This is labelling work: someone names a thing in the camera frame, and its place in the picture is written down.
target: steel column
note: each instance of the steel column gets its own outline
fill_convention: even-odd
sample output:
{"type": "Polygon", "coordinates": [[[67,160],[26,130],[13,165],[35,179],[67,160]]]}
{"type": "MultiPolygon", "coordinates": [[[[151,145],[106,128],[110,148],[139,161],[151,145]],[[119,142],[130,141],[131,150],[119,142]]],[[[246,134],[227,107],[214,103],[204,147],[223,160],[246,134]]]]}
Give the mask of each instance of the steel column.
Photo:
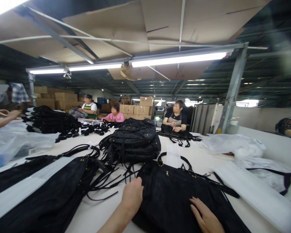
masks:
{"type": "Polygon", "coordinates": [[[36,94],[35,94],[35,77],[32,73],[28,72],[28,78],[29,78],[29,86],[30,86],[30,92],[31,92],[31,99],[32,99],[32,105],[37,106],[36,103],[36,94]]]}
{"type": "Polygon", "coordinates": [[[84,53],[82,53],[80,50],[75,48],[72,44],[70,44],[68,41],[66,41],[64,38],[62,38],[60,35],[58,35],[57,32],[55,32],[53,29],[51,29],[49,26],[45,25],[41,20],[38,18],[35,18],[28,8],[17,8],[15,12],[25,19],[29,20],[31,23],[36,25],[38,28],[49,34],[51,37],[53,37],[55,40],[66,46],[68,49],[79,55],[81,58],[86,60],[90,64],[94,64],[93,60],[86,56],[84,53]]]}
{"type": "Polygon", "coordinates": [[[236,99],[240,87],[240,83],[243,76],[243,70],[246,64],[246,54],[247,54],[248,44],[244,48],[239,49],[236,62],[234,65],[232,78],[230,81],[229,90],[226,95],[223,112],[218,127],[218,133],[226,133],[229,127],[230,120],[236,105],[236,99]]]}

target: dark hair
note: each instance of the dark hair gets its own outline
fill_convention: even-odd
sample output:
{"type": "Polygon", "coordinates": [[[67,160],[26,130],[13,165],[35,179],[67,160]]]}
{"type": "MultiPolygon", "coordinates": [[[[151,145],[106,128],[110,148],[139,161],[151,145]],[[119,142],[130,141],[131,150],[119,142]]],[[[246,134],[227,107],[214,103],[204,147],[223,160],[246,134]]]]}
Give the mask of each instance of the dark hair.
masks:
{"type": "Polygon", "coordinates": [[[175,102],[175,104],[179,104],[179,108],[182,108],[183,105],[184,105],[184,102],[183,102],[182,100],[177,100],[177,101],[175,102]]]}
{"type": "Polygon", "coordinates": [[[83,98],[92,99],[92,96],[91,96],[91,95],[89,95],[89,94],[85,94],[85,95],[83,95],[83,98]]]}
{"type": "Polygon", "coordinates": [[[113,105],[112,108],[114,108],[117,112],[120,111],[120,107],[118,105],[113,105]]]}

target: metal pole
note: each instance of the metal pole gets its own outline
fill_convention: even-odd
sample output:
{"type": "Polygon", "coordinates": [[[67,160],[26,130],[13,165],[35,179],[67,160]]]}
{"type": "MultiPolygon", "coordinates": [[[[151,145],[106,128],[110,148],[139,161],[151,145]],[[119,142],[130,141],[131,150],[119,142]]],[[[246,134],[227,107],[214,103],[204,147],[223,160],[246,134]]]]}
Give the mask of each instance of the metal pole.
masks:
{"type": "Polygon", "coordinates": [[[30,91],[31,91],[31,98],[32,98],[32,105],[37,106],[36,104],[36,94],[35,94],[35,77],[32,73],[28,72],[28,77],[29,77],[29,86],[30,86],[30,91]]]}
{"type": "Polygon", "coordinates": [[[239,49],[236,62],[234,65],[229,90],[226,95],[223,112],[218,127],[218,133],[226,133],[232,118],[233,110],[236,105],[236,99],[243,76],[243,70],[246,64],[248,44],[244,48],[239,49]]]}

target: stack of cardboard boxes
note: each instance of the stack of cardboard boxes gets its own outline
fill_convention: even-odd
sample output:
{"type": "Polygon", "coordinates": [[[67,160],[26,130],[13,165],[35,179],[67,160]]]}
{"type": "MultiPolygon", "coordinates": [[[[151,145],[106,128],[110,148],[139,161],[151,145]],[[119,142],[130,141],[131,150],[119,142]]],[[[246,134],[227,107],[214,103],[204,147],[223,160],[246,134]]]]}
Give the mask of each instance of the stack of cardboard boxes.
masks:
{"type": "Polygon", "coordinates": [[[139,105],[120,105],[120,112],[123,113],[124,118],[133,118],[136,120],[144,120],[152,118],[152,97],[140,97],[139,105]]]}
{"type": "Polygon", "coordinates": [[[70,110],[83,105],[83,100],[78,101],[78,96],[72,91],[36,86],[35,93],[37,107],[46,105],[51,109],[70,110]]]}

